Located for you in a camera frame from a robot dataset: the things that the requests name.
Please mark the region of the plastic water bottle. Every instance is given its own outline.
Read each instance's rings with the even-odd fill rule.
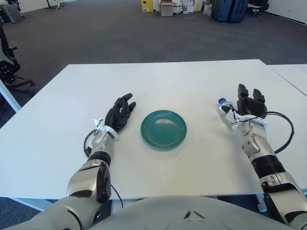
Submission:
[[[221,113],[222,113],[222,115],[224,117],[225,122],[228,124],[228,126],[232,130],[238,130],[239,127],[238,127],[238,125],[236,123],[232,123],[232,122],[230,122],[230,121],[225,119],[225,116],[226,116],[227,113],[222,109],[222,106],[225,105],[225,106],[227,106],[227,107],[229,107],[231,109],[236,110],[235,105],[232,102],[227,101],[225,98],[221,98],[218,102],[220,104],[220,111],[221,111]]]

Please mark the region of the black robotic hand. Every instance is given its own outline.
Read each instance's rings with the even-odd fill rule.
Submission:
[[[261,92],[254,89],[253,97],[248,97],[248,90],[242,84],[239,84],[237,101],[238,113],[240,115],[254,115],[261,118],[266,117],[267,107],[265,106],[265,99]]]
[[[127,123],[132,110],[136,103],[132,102],[128,104],[128,100],[132,97],[132,93],[128,93],[125,96],[118,98],[106,115],[105,125],[113,128],[116,132],[119,132]]]

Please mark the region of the gray carpet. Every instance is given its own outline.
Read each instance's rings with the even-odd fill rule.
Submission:
[[[80,0],[59,11],[25,13],[3,29],[21,64],[19,76],[37,92],[68,64],[207,61],[258,58],[266,64],[306,64],[307,29],[264,13],[240,24],[217,23],[201,12],[164,18],[142,13],[139,0]],[[15,93],[24,105],[28,96]],[[0,127],[14,114],[6,104]],[[223,198],[256,210],[255,197]],[[0,229],[37,212],[0,198]]]

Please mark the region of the yellow cabinet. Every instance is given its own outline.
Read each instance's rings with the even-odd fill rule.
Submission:
[[[142,0],[142,12],[153,12],[153,0]]]

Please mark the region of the white wall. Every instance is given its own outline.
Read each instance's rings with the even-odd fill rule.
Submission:
[[[58,4],[57,0],[48,0],[48,1],[51,6]],[[21,3],[20,8],[22,13],[28,11],[34,11],[48,6],[46,0],[20,0],[19,2]]]
[[[269,0],[267,12],[307,23],[307,0]]]

